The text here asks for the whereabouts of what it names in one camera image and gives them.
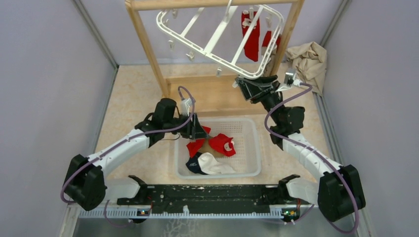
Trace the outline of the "tan brown sock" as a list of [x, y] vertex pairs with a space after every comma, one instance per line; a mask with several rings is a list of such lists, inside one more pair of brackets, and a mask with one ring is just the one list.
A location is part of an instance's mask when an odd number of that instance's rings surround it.
[[217, 152], [216, 150], [214, 150], [209, 143], [204, 143], [202, 145], [202, 147], [198, 150], [198, 152], [200, 153], [210, 153], [211, 155], [213, 155], [215, 158], [221, 158], [223, 157], [223, 154]]

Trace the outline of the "navy santa sock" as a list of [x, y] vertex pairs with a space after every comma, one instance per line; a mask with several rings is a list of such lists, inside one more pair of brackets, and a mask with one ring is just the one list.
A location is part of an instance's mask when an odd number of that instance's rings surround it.
[[203, 153], [197, 152], [193, 157], [189, 158], [185, 164], [189, 171], [194, 174], [207, 175], [203, 171], [204, 161], [201, 158], [202, 155]]

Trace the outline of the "white sock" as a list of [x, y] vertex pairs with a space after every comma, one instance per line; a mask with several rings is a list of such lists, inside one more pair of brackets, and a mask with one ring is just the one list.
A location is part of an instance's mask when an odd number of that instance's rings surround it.
[[228, 164], [218, 162], [211, 153], [203, 153], [198, 157], [201, 171], [207, 175], [234, 174], [236, 171]]

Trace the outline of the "white plastic basket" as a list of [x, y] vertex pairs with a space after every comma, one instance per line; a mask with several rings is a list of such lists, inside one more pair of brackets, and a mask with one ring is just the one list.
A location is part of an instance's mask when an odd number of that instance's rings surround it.
[[174, 165], [179, 178], [238, 178], [261, 172], [259, 137], [253, 120], [207, 118], [200, 124], [208, 138], [175, 142]]

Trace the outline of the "white clip drying hanger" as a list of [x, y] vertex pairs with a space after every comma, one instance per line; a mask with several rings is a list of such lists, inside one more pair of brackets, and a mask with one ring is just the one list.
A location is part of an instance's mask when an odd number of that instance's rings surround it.
[[[245, 36], [242, 34], [241, 15], [250, 12], [252, 22]], [[259, 58], [257, 62], [248, 59], [244, 46], [257, 20], [260, 20]], [[157, 14], [157, 27], [167, 35], [171, 51], [180, 46], [187, 59], [210, 60], [218, 65], [216, 76], [228, 69], [246, 79], [256, 79], [263, 75], [276, 39], [281, 33], [285, 20], [283, 15], [263, 4], [245, 7], [233, 6], [230, 1], [224, 14], [215, 13], [208, 7], [188, 10], [181, 15], [177, 9], [162, 10]], [[263, 38], [268, 30], [273, 33], [266, 50], [261, 50]]]

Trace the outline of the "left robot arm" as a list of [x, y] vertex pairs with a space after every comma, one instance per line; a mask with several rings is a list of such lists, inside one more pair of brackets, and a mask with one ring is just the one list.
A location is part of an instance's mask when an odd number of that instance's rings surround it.
[[164, 139], [168, 133], [191, 140], [207, 138], [208, 134], [195, 113], [195, 99], [182, 99], [180, 105], [163, 98], [143, 121], [109, 147], [87, 157], [74, 156], [69, 164], [63, 187], [62, 201], [76, 203], [90, 211], [104, 202], [129, 198], [143, 204], [148, 191], [139, 180], [122, 178], [107, 180], [107, 176], [134, 155]]

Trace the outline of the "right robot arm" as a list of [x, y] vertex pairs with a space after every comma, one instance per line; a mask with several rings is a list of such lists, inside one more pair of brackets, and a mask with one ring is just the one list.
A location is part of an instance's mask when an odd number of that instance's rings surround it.
[[336, 221], [354, 215], [354, 226], [357, 227], [359, 211], [366, 206], [358, 170], [328, 158], [311, 145], [301, 133], [305, 108], [285, 105], [310, 92], [312, 85], [292, 79], [287, 87], [304, 86], [305, 90], [284, 99], [276, 76], [254, 80], [237, 77], [235, 83], [245, 100], [252, 104], [261, 103], [267, 111], [264, 127], [272, 143], [298, 160], [316, 179], [313, 183], [297, 175], [284, 178], [279, 183], [280, 201], [292, 203], [298, 198], [316, 205], [332, 226]]

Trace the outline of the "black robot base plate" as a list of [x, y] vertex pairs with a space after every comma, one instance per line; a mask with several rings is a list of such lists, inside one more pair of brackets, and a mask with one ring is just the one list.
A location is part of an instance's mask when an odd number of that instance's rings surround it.
[[151, 217], [257, 218], [296, 221], [303, 201], [285, 199], [278, 185], [141, 185], [118, 205], [151, 207]]

